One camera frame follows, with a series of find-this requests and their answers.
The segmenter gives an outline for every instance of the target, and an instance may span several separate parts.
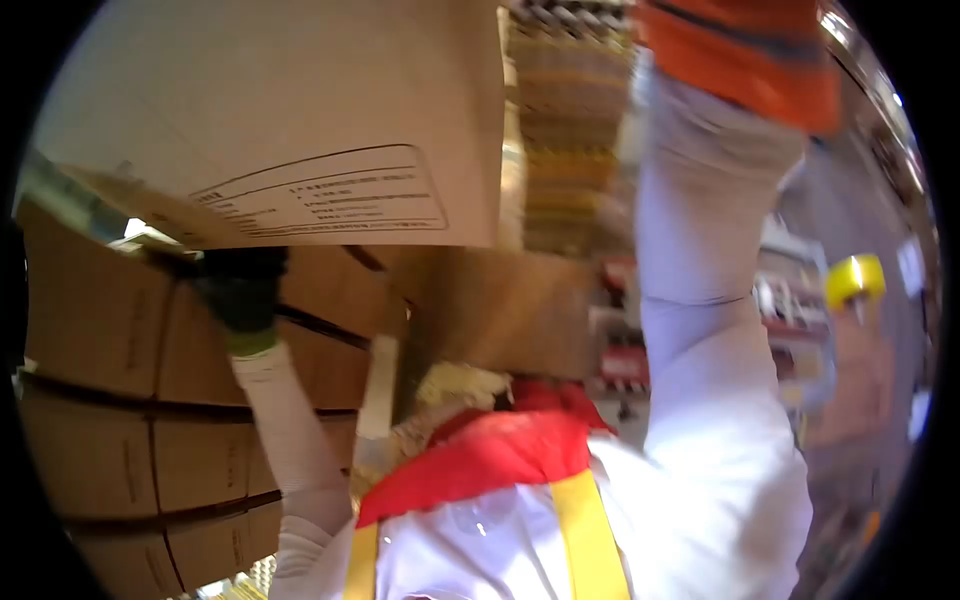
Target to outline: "cardboard box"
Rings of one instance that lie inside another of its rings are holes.
[[[597,277],[558,256],[451,249],[414,314],[435,358],[491,371],[592,375],[588,306]]]
[[[365,350],[283,320],[277,328],[315,408],[360,407],[370,362]],[[188,283],[174,292],[156,396],[165,402],[247,405],[230,367],[224,331]]]
[[[143,416],[73,402],[30,384],[19,408],[34,465],[58,515],[156,515],[149,425]]]
[[[149,397],[172,279],[64,227],[30,202],[21,203],[17,222],[30,280],[26,355],[36,372]]]
[[[496,6],[109,5],[54,82],[36,145],[197,249],[490,245]]]
[[[356,438],[355,416],[320,418],[333,451],[337,454],[340,468],[350,468],[353,460],[353,447]],[[277,489],[276,480],[270,471],[267,455],[260,443],[260,438],[254,428],[250,435],[247,468],[247,496],[256,496],[262,493],[274,492]]]
[[[276,484],[274,474],[270,471],[270,463],[267,462],[267,453],[263,450],[263,445],[260,443],[260,436],[256,434],[255,428],[250,435],[249,444],[247,450],[247,455],[250,460],[247,466],[247,496],[275,492],[279,486]]]
[[[379,332],[389,296],[386,277],[341,247],[291,248],[280,282],[283,302],[367,339]]]
[[[177,285],[160,358],[156,398],[163,402],[246,406],[230,368],[222,326],[187,282]]]
[[[279,324],[300,384],[317,409],[358,409],[367,387],[370,353],[294,324]]]
[[[435,246],[363,246],[386,272],[391,286],[407,301],[422,305],[429,281],[440,264],[446,248]]]
[[[276,552],[279,542],[283,503],[271,502],[247,511],[250,526],[250,553],[255,561]]]
[[[232,578],[262,558],[251,554],[246,513],[170,527],[167,540],[183,587],[190,591]]]
[[[154,422],[156,486],[163,513],[247,495],[250,423]]]
[[[116,600],[160,600],[183,593],[163,534],[73,536],[73,542]]]

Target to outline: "white long-sleeve shirt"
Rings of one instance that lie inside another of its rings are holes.
[[[592,435],[592,471],[634,598],[786,598],[812,511],[750,290],[763,217],[804,136],[662,76],[653,99],[636,220],[649,432],[642,452]],[[234,369],[284,494],[271,596],[340,598],[347,487],[288,352]],[[518,486],[392,519],[378,597],[569,597],[556,542],[531,533],[549,514]],[[485,519],[506,525],[478,536]]]

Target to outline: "yellow object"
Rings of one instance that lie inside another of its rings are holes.
[[[373,600],[376,595],[376,553],[380,527],[372,523],[353,530],[344,600]]]
[[[880,259],[874,254],[858,254],[830,267],[825,286],[827,308],[837,310],[848,300],[865,295],[878,300],[887,291]]]
[[[623,565],[590,469],[550,484],[572,597],[629,600]]]
[[[564,536],[566,568],[574,600],[629,600],[627,579],[590,469],[550,484]],[[344,600],[373,600],[376,594],[378,525],[353,532]]]

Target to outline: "reflective stripe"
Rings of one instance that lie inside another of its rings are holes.
[[[629,600],[620,553],[603,509],[593,473],[550,484],[566,547],[566,568],[574,600]]]
[[[343,600],[373,600],[376,595],[376,552],[379,524],[353,530]]]
[[[749,46],[752,50],[761,52],[774,60],[820,64],[826,56],[824,44],[820,40],[796,41],[782,37],[745,32],[719,21],[708,19],[699,14],[673,6],[668,2],[663,2],[663,0],[650,0],[648,5],[653,9],[675,16],[690,25],[696,25],[713,34],[723,36],[730,41]]]
[[[629,600],[620,553],[593,473],[586,469],[549,486],[564,537],[571,598]],[[374,599],[378,532],[378,523],[353,531],[343,600]]]

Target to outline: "hand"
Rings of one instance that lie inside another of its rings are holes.
[[[287,248],[238,248],[204,252],[195,287],[228,332],[230,353],[248,356],[276,343],[274,309]]]

